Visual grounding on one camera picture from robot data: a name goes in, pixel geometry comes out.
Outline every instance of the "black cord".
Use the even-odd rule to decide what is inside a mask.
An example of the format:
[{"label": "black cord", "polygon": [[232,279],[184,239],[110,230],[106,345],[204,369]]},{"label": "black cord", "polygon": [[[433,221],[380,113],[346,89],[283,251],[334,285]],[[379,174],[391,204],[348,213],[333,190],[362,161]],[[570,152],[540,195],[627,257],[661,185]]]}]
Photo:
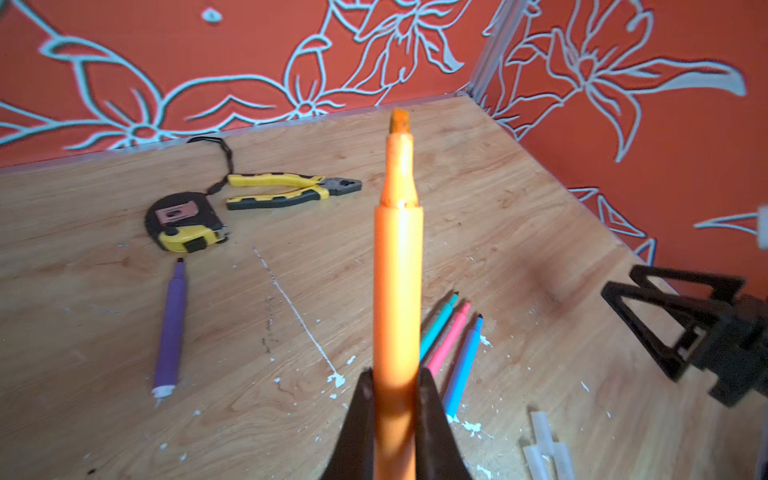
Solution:
[{"label": "black cord", "polygon": [[219,146],[221,147],[221,150],[224,151],[224,155],[227,156],[227,170],[228,170],[227,175],[224,175],[224,178],[222,178],[221,181],[218,181],[215,184],[211,185],[210,187],[208,187],[208,190],[205,191],[206,195],[213,195],[213,194],[217,194],[224,187],[224,185],[227,184],[227,176],[235,173],[235,166],[234,166],[234,163],[232,162],[232,150],[230,149],[230,146],[227,145],[227,142],[225,142],[223,138],[219,138],[219,137],[192,137],[189,140],[187,140],[187,143],[191,144],[194,141],[202,141],[202,140],[212,141],[216,144],[219,144]]}]

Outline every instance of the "yellow tape measure casing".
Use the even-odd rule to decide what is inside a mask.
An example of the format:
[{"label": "yellow tape measure casing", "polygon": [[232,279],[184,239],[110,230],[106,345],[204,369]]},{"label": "yellow tape measure casing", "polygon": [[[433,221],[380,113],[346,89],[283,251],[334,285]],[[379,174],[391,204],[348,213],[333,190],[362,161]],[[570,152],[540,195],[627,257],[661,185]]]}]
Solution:
[{"label": "yellow tape measure casing", "polygon": [[206,195],[198,192],[172,194],[156,201],[147,210],[144,226],[160,248],[177,253],[203,250],[229,237]]}]

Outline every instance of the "red wall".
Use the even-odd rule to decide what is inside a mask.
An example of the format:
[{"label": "red wall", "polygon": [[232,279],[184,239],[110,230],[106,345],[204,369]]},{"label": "red wall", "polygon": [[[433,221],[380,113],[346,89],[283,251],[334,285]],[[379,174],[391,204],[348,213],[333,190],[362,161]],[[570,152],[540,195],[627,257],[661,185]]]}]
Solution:
[{"label": "red wall", "polygon": [[0,167],[456,91],[495,7],[6,0]]},{"label": "red wall", "polygon": [[768,3],[528,0],[486,111],[644,259],[768,293]]}]

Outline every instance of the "blue marker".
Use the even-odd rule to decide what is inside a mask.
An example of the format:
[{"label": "blue marker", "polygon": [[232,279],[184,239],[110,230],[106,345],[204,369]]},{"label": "blue marker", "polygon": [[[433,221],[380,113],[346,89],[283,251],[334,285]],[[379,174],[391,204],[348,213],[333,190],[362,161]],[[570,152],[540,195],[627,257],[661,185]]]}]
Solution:
[{"label": "blue marker", "polygon": [[432,344],[435,342],[435,339],[437,338],[437,335],[440,334],[440,330],[442,330],[442,327],[445,326],[445,322],[448,321],[448,318],[450,318],[451,313],[453,313],[453,306],[458,301],[458,292],[454,292],[453,295],[451,295],[451,298],[448,299],[447,302],[442,306],[440,309],[440,313],[437,314],[437,318],[435,319],[435,322],[432,324],[431,327],[429,327],[429,330],[427,331],[427,334],[424,335],[424,338],[422,338],[421,344],[419,344],[419,361],[421,362],[424,359],[424,356],[429,351],[429,347],[432,346]]},{"label": "blue marker", "polygon": [[445,407],[445,414],[450,417],[456,416],[458,404],[462,401],[464,387],[467,386],[469,370],[472,369],[472,363],[475,361],[475,355],[478,352],[480,343],[480,329],[482,328],[482,315],[472,328],[467,330],[467,336],[462,344],[462,351],[458,354],[456,365],[453,367],[451,379],[448,382],[448,388],[442,399],[442,406]]}]

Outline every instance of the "wooden tabletop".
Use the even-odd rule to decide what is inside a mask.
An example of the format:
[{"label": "wooden tabletop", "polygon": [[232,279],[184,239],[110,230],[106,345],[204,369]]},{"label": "wooden tabletop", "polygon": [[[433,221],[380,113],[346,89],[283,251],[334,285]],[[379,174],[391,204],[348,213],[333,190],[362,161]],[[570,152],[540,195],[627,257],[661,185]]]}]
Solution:
[{"label": "wooden tabletop", "polygon": [[[406,110],[424,316],[458,290],[492,344],[458,411],[482,432],[452,425],[472,474],[529,478],[521,446],[540,409],[579,479],[750,478],[763,399],[729,410],[707,396],[710,373],[667,380],[600,297],[607,280],[628,281],[632,252],[468,98]],[[232,234],[187,257],[181,381],[160,405],[150,389],[176,257],[144,232],[144,212],[220,179],[219,147],[0,172],[0,478],[318,478],[371,365],[388,121],[227,138],[236,171],[358,178],[363,190],[279,210],[228,211],[232,187],[212,198]],[[643,312],[662,338],[677,333]]]}]

